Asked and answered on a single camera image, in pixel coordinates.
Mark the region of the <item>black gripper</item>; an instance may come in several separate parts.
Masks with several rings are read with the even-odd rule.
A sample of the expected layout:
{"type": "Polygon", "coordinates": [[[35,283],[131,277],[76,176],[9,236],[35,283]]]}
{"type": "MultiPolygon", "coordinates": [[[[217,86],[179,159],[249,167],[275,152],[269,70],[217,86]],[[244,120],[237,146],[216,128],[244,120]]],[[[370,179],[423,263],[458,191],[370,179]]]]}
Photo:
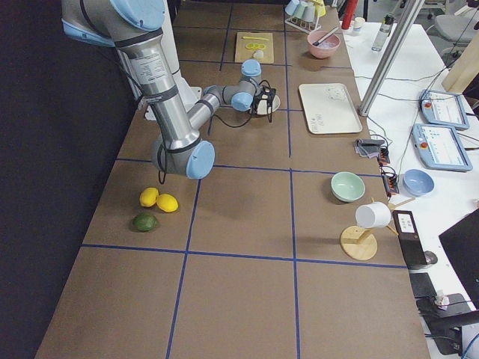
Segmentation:
{"type": "Polygon", "coordinates": [[[263,86],[260,93],[254,98],[254,113],[266,116],[272,122],[272,114],[276,111],[276,89],[263,86]]]}

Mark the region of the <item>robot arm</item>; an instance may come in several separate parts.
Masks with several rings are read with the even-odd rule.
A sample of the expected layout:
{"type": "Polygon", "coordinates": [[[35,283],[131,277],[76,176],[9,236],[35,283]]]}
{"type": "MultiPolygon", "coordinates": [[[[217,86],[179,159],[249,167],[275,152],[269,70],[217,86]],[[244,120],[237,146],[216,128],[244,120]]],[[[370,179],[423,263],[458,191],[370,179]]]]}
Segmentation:
{"type": "Polygon", "coordinates": [[[216,111],[224,105],[231,106],[249,116],[267,116],[272,122],[272,114],[280,105],[276,89],[262,79],[260,63],[248,59],[242,63],[242,76],[237,85],[213,85],[205,88],[201,98],[188,111],[189,122],[193,129],[200,129],[216,111]]]}
{"type": "Polygon", "coordinates": [[[130,59],[141,92],[161,129],[158,168],[195,180],[207,176],[215,150],[192,126],[163,52],[164,2],[63,1],[61,6],[68,37],[114,47],[130,59]]]}

